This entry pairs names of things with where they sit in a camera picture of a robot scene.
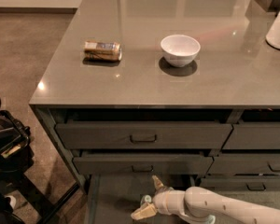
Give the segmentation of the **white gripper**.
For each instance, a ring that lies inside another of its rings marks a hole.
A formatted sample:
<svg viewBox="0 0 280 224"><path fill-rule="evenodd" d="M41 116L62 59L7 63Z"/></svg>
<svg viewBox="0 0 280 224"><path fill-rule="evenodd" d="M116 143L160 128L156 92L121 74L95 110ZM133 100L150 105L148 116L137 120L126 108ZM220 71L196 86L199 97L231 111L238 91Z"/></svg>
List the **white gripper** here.
<svg viewBox="0 0 280 224"><path fill-rule="evenodd" d="M131 218L134 220L141 220L154 217L157 211L163 215L182 217L185 214L185 192L165 187L156 175L152 176L152 180L156 190L153 203L143 203L138 209L131 213Z"/></svg>

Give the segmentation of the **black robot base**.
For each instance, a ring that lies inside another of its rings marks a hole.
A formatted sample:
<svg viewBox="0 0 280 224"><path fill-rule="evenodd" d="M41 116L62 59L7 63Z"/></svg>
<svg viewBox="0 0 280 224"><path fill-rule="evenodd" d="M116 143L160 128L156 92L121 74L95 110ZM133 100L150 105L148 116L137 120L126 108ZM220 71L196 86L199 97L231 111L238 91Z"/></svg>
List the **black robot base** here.
<svg viewBox="0 0 280 224"><path fill-rule="evenodd" d="M52 204L24 172L33 164L30 127L1 109L0 98L0 181L10 183L35 208L41 218L36 224L53 224L57 212L78 190L75 183L56 204ZM0 224L25 224L14 214L16 198L0 193Z"/></svg>

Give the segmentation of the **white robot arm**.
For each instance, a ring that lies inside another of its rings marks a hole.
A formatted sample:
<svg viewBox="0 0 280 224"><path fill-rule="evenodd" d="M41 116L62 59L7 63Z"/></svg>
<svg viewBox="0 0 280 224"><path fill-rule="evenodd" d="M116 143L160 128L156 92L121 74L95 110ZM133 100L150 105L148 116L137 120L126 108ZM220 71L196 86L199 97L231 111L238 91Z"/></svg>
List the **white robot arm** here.
<svg viewBox="0 0 280 224"><path fill-rule="evenodd" d="M280 224L280 210L225 197L208 189L190 187L177 190L164 186L152 176L155 195L144 198L131 218L141 220L162 215L176 215L188 224L215 224L216 215L233 218L243 224Z"/></svg>

